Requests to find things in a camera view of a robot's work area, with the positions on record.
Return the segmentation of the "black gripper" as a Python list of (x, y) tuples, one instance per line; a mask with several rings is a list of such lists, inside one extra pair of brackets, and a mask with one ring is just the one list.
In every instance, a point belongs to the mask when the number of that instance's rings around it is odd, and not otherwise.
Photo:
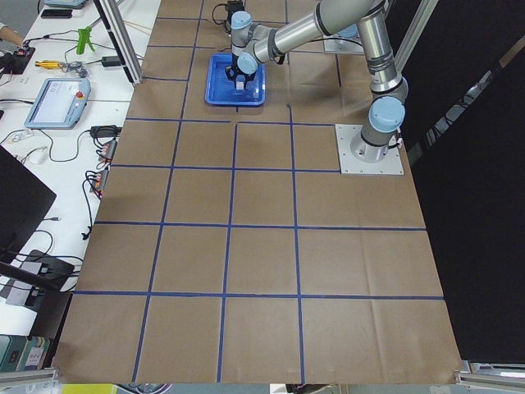
[(231, 32), (231, 15), (228, 15), (224, 23), (225, 32)]
[(231, 65), (225, 68), (226, 78), (231, 81), (234, 85), (237, 81), (237, 77), (241, 76), (241, 88), (245, 89), (250, 81), (253, 81), (255, 74), (245, 74), (238, 65), (239, 57), (236, 54), (232, 54)]

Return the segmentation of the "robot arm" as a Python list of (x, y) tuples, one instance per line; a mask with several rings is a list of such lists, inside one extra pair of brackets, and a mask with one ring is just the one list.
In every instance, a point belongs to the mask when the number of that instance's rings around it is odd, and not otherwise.
[(291, 50), (338, 39), (337, 34), (355, 25), (371, 78), (372, 104), (350, 148), (356, 159), (379, 163), (393, 148), (390, 139), (404, 122), (409, 91), (395, 65), (385, 18), (383, 1), (320, 1), (306, 16), (281, 28), (255, 23), (248, 12), (237, 11), (231, 17), (232, 60), (225, 68), (226, 78), (234, 83), (243, 78), (244, 89), (260, 65), (280, 64)]
[[(227, 16), (224, 20), (218, 20), (213, 17), (212, 20), (216, 25), (221, 25), (228, 35), (231, 35), (231, 16)], [(356, 39), (358, 37), (357, 26), (351, 25), (344, 30), (333, 34), (333, 36), (342, 39)]]

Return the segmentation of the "person hand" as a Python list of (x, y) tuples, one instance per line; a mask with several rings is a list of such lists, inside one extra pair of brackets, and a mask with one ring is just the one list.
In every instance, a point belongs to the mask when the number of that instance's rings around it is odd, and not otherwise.
[(7, 41), (17, 46), (22, 46), (24, 39), (11, 27), (0, 22), (0, 40)]

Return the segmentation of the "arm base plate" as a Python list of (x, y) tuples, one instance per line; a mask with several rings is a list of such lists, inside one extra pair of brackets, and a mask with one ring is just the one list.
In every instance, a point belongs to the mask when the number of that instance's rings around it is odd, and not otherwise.
[(362, 125), (335, 124), (342, 175), (403, 176), (399, 143), (395, 136), (387, 145), (375, 147), (362, 139)]
[(342, 39), (337, 37), (328, 37), (323, 41), (325, 53), (347, 53), (363, 55), (363, 46), (359, 38)]

